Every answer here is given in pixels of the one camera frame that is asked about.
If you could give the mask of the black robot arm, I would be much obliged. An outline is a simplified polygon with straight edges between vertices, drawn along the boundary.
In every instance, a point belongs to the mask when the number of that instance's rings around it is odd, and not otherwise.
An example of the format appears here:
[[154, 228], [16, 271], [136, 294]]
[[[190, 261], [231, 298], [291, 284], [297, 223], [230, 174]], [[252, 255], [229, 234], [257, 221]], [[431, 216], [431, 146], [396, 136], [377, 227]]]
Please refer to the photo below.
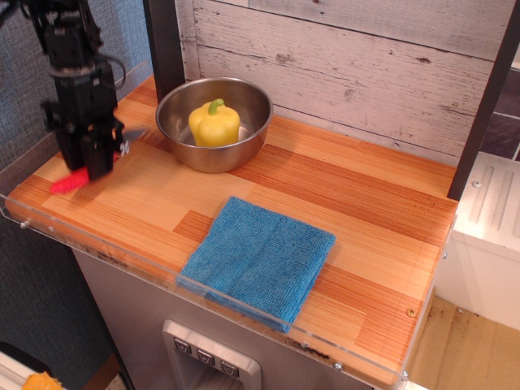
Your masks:
[[86, 170], [90, 180], [110, 173], [127, 145], [111, 62], [100, 53], [100, 29], [86, 1], [3, 1], [1, 21], [16, 11], [31, 20], [57, 98], [43, 101], [45, 124], [55, 134], [67, 167]]

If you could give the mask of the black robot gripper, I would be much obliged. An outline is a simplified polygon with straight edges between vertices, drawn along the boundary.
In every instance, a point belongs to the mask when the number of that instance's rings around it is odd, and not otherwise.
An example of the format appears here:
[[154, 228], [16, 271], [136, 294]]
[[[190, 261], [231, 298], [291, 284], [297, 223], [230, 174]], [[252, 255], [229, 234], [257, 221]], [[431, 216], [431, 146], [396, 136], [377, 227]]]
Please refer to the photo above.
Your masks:
[[41, 104], [46, 126], [69, 170], [86, 167], [90, 180], [100, 179], [113, 170], [115, 158], [130, 149], [122, 136], [124, 125], [114, 117], [118, 102], [112, 66], [108, 60], [51, 63], [49, 75], [57, 99]]

